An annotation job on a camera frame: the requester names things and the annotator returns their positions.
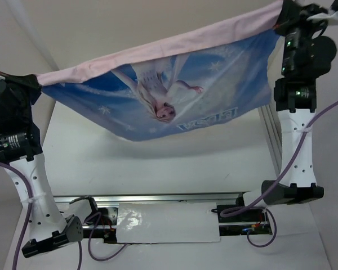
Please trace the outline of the pink printed pillowcase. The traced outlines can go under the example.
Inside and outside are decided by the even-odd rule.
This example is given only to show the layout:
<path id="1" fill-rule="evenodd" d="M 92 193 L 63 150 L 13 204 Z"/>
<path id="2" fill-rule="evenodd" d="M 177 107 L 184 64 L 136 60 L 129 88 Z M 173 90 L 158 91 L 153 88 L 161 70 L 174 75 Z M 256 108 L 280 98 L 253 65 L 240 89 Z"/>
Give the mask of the pink printed pillowcase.
<path id="1" fill-rule="evenodd" d="M 268 105 L 268 60 L 283 7 L 41 74 L 42 91 L 129 141 L 146 141 L 227 123 Z"/>

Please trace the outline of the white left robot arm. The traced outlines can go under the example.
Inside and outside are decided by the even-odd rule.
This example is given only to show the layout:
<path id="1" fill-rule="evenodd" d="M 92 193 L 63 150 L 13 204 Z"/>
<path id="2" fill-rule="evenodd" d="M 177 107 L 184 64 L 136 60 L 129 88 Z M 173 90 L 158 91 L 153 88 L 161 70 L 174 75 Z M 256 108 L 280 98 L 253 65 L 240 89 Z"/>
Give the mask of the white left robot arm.
<path id="1" fill-rule="evenodd" d="M 41 88 L 33 74 L 0 72 L 0 167 L 11 177 L 27 209 L 23 231 L 29 232 L 29 240 L 19 244 L 25 258 L 83 239 L 79 217 L 62 215 L 48 183 L 40 131 L 32 116 Z"/>

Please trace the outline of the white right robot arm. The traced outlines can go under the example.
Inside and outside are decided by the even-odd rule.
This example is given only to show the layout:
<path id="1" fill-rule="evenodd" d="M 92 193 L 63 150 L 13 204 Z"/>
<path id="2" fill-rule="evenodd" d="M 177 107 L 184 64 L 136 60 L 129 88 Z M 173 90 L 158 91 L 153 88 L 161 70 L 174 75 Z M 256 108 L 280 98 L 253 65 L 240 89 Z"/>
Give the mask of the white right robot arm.
<path id="1" fill-rule="evenodd" d="M 316 80 L 329 73 L 337 54 L 323 33 L 332 17 L 317 4 L 284 1 L 274 31 L 284 37 L 282 78 L 274 87 L 282 135 L 282 167 L 276 181 L 264 181 L 266 205 L 302 204 L 321 199 L 312 163 L 312 124 L 317 116 Z"/>

